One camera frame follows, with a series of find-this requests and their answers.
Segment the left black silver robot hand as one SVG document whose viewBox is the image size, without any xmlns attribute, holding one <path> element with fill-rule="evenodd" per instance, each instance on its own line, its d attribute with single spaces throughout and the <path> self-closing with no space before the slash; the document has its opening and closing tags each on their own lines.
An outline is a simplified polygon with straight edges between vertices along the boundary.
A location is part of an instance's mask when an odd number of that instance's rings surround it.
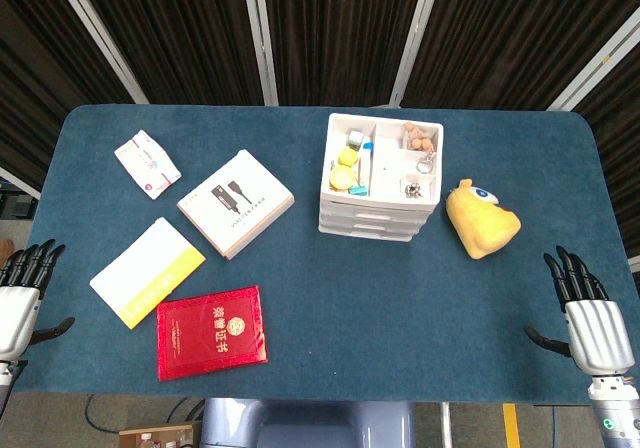
<svg viewBox="0 0 640 448">
<path fill-rule="evenodd" d="M 74 324 L 67 317 L 58 325 L 36 329 L 40 306 L 54 268 L 64 252 L 55 239 L 17 250 L 1 264 L 1 363 L 17 363 L 26 349 L 66 333 Z"/>
</svg>

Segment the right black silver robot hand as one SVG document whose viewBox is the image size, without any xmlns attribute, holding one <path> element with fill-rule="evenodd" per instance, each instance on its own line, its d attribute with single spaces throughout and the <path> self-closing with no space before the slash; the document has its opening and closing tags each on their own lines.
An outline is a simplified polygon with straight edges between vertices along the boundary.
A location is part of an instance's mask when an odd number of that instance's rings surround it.
<svg viewBox="0 0 640 448">
<path fill-rule="evenodd" d="M 554 340 L 526 326 L 529 340 L 540 348 L 571 358 L 592 377 L 621 376 L 635 365 L 626 324 L 618 304 L 584 261 L 564 247 L 543 255 L 549 268 L 569 340 Z"/>
</svg>

